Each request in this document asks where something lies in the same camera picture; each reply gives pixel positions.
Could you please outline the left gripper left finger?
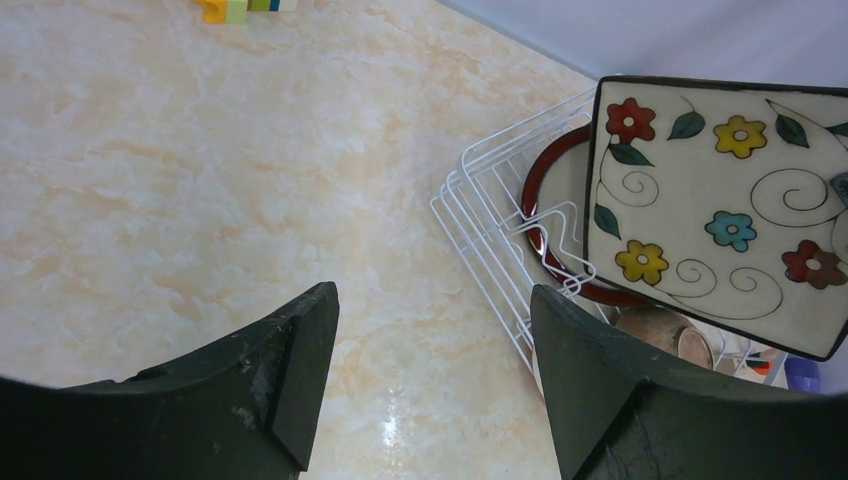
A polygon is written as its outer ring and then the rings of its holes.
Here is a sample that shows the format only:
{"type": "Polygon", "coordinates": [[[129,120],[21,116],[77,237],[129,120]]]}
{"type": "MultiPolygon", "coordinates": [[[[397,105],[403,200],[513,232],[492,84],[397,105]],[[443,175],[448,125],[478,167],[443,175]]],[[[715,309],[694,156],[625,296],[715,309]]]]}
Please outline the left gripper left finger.
{"type": "Polygon", "coordinates": [[[115,382],[1,382],[5,479],[295,479],[310,464],[337,287],[115,382]]]}

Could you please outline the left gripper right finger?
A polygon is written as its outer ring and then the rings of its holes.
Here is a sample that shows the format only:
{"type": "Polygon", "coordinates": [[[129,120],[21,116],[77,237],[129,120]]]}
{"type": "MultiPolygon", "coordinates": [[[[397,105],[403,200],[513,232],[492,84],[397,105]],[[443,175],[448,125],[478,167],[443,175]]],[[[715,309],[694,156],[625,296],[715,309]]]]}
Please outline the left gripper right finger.
{"type": "Polygon", "coordinates": [[[847,399],[706,370],[599,321],[555,289],[531,325],[565,479],[843,479],[847,399]]]}

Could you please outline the brown flower glazed bowl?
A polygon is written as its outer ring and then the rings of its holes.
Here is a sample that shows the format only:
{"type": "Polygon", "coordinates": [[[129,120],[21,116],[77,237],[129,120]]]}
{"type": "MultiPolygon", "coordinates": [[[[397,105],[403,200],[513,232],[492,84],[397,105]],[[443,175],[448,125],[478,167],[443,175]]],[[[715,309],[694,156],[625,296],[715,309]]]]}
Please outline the brown flower glazed bowl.
{"type": "Polygon", "coordinates": [[[677,312],[658,306],[633,307],[622,311],[614,326],[682,360],[714,369],[714,355],[706,335],[677,312]]]}

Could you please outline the red rimmed round plate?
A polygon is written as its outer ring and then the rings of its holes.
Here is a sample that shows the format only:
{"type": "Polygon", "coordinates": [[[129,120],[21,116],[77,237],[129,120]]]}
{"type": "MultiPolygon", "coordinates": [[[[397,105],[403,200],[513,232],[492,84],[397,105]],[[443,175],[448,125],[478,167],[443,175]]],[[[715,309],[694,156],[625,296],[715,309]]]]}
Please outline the red rimmed round plate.
{"type": "Polygon", "coordinates": [[[583,224],[591,127],[559,136],[538,155],[524,181],[520,211],[528,245],[560,287],[597,303],[636,307],[650,301],[590,277],[583,224]]]}

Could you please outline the square leaf patterned plate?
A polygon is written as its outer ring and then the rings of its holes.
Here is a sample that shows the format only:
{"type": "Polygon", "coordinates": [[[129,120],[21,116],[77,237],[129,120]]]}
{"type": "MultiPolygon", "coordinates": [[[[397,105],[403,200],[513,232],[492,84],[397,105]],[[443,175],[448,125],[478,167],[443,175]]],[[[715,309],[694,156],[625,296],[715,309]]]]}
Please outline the square leaf patterned plate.
{"type": "Polygon", "coordinates": [[[587,272],[797,356],[847,336],[847,91],[602,78],[587,272]]]}

